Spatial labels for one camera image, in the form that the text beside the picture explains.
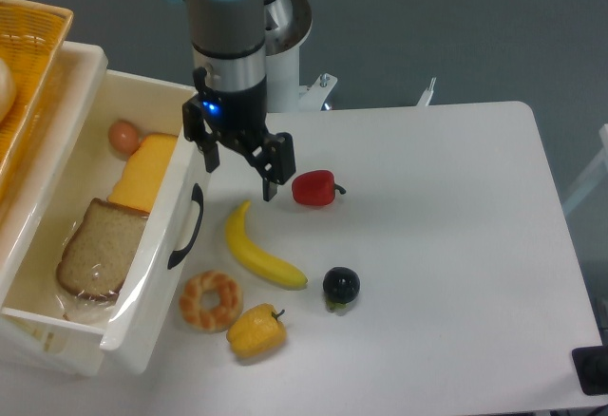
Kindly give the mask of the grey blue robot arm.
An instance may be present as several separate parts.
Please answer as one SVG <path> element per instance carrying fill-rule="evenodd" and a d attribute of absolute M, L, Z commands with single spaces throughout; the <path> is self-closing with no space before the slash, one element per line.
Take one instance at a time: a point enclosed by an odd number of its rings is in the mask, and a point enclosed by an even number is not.
<path fill-rule="evenodd" d="M 300 102 L 299 50 L 312 27 L 307 0 L 180 0 L 193 49 L 195 96 L 182 107 L 184 137 L 219 167 L 219 148 L 239 153 L 262 178 L 265 200 L 295 173 L 292 136 L 270 113 Z"/>

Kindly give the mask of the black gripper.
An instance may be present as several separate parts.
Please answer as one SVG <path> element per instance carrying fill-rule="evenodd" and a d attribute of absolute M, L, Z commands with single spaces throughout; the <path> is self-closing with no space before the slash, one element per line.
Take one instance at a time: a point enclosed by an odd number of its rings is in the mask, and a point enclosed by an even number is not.
<path fill-rule="evenodd" d="M 267 82 L 223 92 L 207 84 L 209 77 L 203 67 L 193 71 L 197 93 L 182 105 L 183 136 L 203 155 L 207 172 L 220 165 L 219 144 L 239 153 L 264 174 L 262 196 L 270 201 L 295 173 L 295 149 L 291 134 L 266 126 Z"/>

